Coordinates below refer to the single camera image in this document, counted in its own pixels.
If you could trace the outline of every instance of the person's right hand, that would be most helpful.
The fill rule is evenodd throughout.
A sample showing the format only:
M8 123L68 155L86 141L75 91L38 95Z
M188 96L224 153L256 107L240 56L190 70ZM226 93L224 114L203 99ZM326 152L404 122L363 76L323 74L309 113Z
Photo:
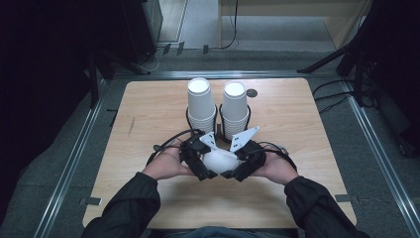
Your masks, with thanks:
M299 177L297 171L290 165L290 163L273 152L265 152L266 159L264 165L256 170L252 176L264 177L273 182L283 185Z

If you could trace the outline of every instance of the white ball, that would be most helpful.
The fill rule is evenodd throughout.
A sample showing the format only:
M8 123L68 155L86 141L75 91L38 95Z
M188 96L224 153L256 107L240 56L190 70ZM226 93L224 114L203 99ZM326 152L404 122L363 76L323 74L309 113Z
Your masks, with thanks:
M221 174L226 171L233 171L239 165L239 160L235 154L225 150L215 150L204 155L203 164L207 170Z

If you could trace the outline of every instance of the hand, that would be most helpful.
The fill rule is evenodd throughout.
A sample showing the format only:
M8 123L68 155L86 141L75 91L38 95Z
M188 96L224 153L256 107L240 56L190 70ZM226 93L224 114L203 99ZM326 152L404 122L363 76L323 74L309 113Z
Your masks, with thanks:
M265 152L266 159L264 165L256 170L252 176L264 177L273 182L283 185L299 176L297 171L290 165L290 163L273 152Z
M161 151L142 171L143 174L153 179L170 179L177 176L194 176L192 171L183 166L179 160L179 147L181 140L175 139L171 148Z

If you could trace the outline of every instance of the cup rim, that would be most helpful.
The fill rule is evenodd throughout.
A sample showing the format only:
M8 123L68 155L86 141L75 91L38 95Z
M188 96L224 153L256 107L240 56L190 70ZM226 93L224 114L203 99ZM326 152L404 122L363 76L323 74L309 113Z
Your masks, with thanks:
M226 89L227 89L227 87L229 87L229 84L233 84L233 83L241 84L242 87L243 87L243 89L244 89L244 91L241 94L238 94L238 95L232 95L232 94L229 94L228 92L226 92ZM238 99L238 98L242 98L244 95L247 94L247 88L245 87L245 84L243 82L241 82L240 80L231 80L231 81L228 81L225 84L224 93L229 98Z
M204 89L203 91L199 91L199 92L196 92L196 91L191 90L191 88L190 88L191 83L193 83L195 81L198 81L198 80L204 81L207 84L206 85L207 88ZM208 91L210 91L210 82L206 78L204 78L204 77L194 77L194 78L192 78L191 80L188 81L187 88L188 88L188 93L189 94L191 94L193 96L201 96L201 95L206 94Z

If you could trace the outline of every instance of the paper cup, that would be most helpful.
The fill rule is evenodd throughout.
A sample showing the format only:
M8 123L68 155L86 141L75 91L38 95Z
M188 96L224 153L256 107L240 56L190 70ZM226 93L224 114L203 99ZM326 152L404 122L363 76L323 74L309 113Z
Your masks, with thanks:
M215 116L216 116L216 111L217 108L215 105L213 105L214 107L214 113L213 115L211 115L210 117L206 118L206 119L197 119L191 116L191 114L189 113L189 108L188 108L188 120L189 123L191 125L192 129L200 129L202 131L204 131L205 133L209 133L209 132L215 132Z
M230 121L223 116L223 129L224 137L228 140L232 140L233 136L245 131L250 116L249 110L247 110L247 116L239 121Z
M197 119L203 120L215 113L210 83L203 77L196 77L188 82L188 112Z
M239 121L247 116L247 90L240 81L229 81L225 85L222 114L230 121Z

